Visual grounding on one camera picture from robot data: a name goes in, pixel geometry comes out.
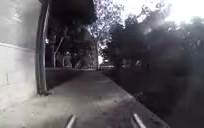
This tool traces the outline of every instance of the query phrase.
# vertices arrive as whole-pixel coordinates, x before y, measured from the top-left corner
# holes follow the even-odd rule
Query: wall
[[[41,3],[0,0],[0,110],[37,94],[35,46]]]

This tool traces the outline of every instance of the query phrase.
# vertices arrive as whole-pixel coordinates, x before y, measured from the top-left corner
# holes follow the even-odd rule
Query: tree
[[[121,22],[123,6],[112,0],[95,0],[94,4],[97,20],[89,26],[89,31],[95,37],[96,42],[104,43],[109,40],[110,27]]]

